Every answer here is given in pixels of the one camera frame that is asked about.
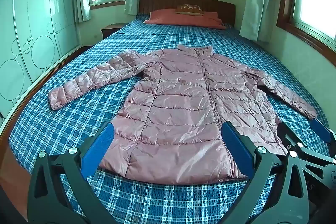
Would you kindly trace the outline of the dark wooden headboard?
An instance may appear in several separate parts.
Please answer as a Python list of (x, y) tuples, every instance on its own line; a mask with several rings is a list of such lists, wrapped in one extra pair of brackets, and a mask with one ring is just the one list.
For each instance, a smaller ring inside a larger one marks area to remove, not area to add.
[(223, 23), (235, 25), (236, 6), (217, 0), (139, 0), (138, 13), (149, 15), (152, 11), (172, 9), (181, 4), (197, 5), (203, 11), (217, 12)]

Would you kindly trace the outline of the pink quilted down jacket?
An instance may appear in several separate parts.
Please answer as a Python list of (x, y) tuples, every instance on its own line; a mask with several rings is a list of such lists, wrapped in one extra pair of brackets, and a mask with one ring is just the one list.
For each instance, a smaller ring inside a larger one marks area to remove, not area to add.
[(100, 166), (131, 180), (165, 185), (243, 179), (221, 136), (224, 122), (253, 144), (285, 155), (277, 95), (306, 118), (317, 112), (270, 74), (217, 54), (212, 47), (127, 50), (49, 92), (58, 110), (89, 91), (142, 74), (112, 119), (114, 139)]

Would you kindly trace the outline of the wooden nightstand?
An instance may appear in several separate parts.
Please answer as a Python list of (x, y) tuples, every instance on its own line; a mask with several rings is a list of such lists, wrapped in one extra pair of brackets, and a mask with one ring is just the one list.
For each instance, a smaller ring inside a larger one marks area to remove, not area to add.
[(128, 23), (116, 23), (116, 24), (110, 24), (104, 28), (101, 29), (102, 32), (102, 38), (106, 39), (111, 34), (119, 31), (123, 27), (125, 27)]

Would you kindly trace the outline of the red pillow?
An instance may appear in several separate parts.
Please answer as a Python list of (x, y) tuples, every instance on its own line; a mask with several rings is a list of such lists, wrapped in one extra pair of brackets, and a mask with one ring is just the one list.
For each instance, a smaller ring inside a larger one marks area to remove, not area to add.
[(203, 15), (185, 15), (177, 14), (175, 9), (155, 10), (150, 13), (145, 24), (176, 25), (176, 26), (194, 26), (214, 28), (225, 30), (226, 26), (219, 19), (217, 12), (204, 12)]

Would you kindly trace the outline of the brown patterned cushion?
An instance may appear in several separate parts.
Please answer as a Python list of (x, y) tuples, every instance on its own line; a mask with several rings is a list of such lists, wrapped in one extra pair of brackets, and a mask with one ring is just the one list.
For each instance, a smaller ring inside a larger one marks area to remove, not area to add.
[(176, 14), (203, 16), (204, 12), (198, 5), (182, 4), (175, 9)]

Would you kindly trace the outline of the blue plaid bed sheet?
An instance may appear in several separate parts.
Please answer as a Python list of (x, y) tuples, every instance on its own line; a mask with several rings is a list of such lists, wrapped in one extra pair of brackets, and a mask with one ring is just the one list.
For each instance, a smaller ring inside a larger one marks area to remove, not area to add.
[[(33, 96), (9, 137), (18, 164), (31, 172), (40, 151), (60, 154), (80, 145), (116, 115), (138, 78), (91, 91), (56, 111), (51, 110), (48, 100), (51, 89), (124, 50), (146, 53), (179, 44), (212, 46), (218, 54), (266, 71), (309, 102), (320, 122), (330, 124), (299, 80), (276, 57), (241, 38), (234, 28), (149, 25), (144, 16), (139, 16), (63, 67)], [(203, 186), (154, 185), (127, 180), (102, 169), (88, 182), (119, 223), (217, 223), (245, 185), (244, 181)]]

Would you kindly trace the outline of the wooden bed frame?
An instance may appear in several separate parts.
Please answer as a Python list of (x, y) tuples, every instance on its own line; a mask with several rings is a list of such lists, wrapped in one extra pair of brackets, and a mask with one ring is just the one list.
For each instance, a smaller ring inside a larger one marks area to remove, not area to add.
[(28, 89), (18, 105), (15, 106), (14, 112), (10, 114), (3, 125), (1, 125), (1, 189), (3, 189), (6, 197), (23, 219), (27, 219), (27, 196), (31, 175), (15, 160), (14, 154), (9, 147), (9, 136), (22, 111), (37, 91), (39, 91), (57, 71), (88, 49), (90, 49), (89, 46), (81, 46), (79, 49), (70, 53), (70, 55), (58, 61), (46, 73), (43, 73), (36, 83)]

